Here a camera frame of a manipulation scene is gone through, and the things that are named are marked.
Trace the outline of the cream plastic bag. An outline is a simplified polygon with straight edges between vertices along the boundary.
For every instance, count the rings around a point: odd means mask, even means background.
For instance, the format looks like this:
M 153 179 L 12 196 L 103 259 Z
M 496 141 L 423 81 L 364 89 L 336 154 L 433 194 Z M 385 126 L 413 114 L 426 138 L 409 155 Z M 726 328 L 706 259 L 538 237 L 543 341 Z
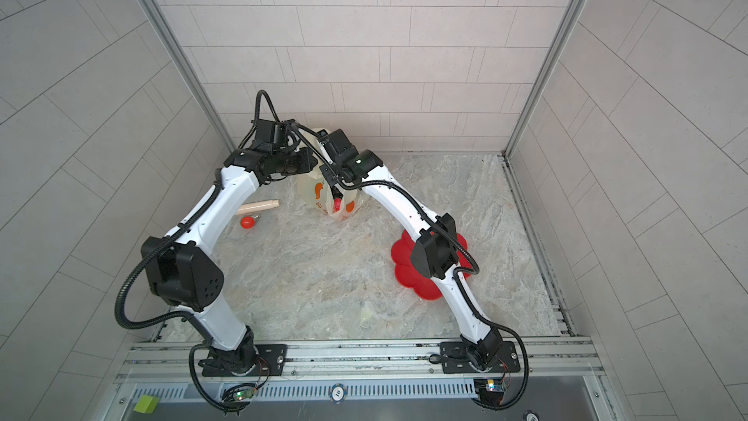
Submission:
M 313 168 L 311 173 L 300 175 L 295 178 L 297 193 L 311 207 L 315 207 L 320 212 L 327 214 L 331 218 L 342 221 L 349 218 L 357 212 L 367 201 L 368 196 L 359 190 L 346 190 L 338 185 L 331 186 L 323 177 L 321 167 L 323 166 L 323 148 L 319 145 L 318 140 L 309 132 L 300 130 L 300 136 L 303 140 L 302 147 L 315 148 L 315 157 L 318 164 Z M 315 186 L 322 182 L 325 185 L 325 198 L 317 200 L 315 195 Z M 334 200 L 342 199 L 341 210 L 333 212 Z

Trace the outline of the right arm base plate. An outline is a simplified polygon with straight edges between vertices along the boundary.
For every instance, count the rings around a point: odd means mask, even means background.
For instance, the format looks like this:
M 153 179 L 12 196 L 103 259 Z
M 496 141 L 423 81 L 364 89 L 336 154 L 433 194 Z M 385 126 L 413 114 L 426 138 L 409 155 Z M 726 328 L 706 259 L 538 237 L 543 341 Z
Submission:
M 442 341 L 438 346 L 439 364 L 445 374 L 466 373 L 520 373 L 521 352 L 515 349 L 515 343 L 505 340 L 499 347 L 497 355 L 485 368 L 480 370 L 468 355 L 468 345 L 464 341 Z

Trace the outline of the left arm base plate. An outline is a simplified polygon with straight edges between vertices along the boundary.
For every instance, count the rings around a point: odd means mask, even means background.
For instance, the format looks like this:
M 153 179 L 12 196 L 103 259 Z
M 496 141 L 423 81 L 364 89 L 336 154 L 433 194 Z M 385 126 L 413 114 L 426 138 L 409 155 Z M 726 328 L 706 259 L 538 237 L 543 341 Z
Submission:
M 284 344 L 259 344 L 234 351 L 210 347 L 208 356 L 199 360 L 202 376 L 267 377 L 280 376 L 288 347 Z

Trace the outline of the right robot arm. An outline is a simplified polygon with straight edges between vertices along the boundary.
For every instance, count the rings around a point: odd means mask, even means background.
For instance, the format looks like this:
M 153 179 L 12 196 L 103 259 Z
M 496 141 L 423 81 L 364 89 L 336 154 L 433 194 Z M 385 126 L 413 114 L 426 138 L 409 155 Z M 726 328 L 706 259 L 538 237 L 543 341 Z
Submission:
M 414 242 L 411 263 L 418 273 L 440 290 L 458 323 L 467 345 L 467 358 L 476 370 L 508 366 L 500 357 L 503 334 L 511 335 L 519 347 L 521 367 L 530 373 L 526 348 L 519 334 L 490 321 L 475 303 L 466 275 L 480 268 L 459 243 L 454 218 L 439 216 L 411 195 L 373 152 L 359 152 L 341 130 L 316 134 L 321 145 L 321 171 L 331 185 L 360 190 L 378 201 L 405 229 Z

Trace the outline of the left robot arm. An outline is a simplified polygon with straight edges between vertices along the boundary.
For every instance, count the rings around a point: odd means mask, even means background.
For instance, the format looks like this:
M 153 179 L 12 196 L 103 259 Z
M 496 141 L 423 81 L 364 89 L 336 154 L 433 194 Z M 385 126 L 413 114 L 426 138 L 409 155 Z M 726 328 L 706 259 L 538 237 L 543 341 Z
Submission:
M 124 329 L 144 329 L 170 319 L 185 319 L 208 344 L 206 364 L 236 375 L 257 365 L 251 329 L 231 310 L 222 293 L 224 274 L 213 262 L 217 239 L 239 207 L 272 175 L 302 175 L 317 165 L 311 149 L 263 152 L 235 150 L 215 171 L 212 188 L 188 218 L 163 238 L 149 238 L 143 259 L 126 278 L 115 300 L 114 316 Z M 145 272 L 152 292 L 175 309 L 145 321 L 126 315 L 134 281 Z

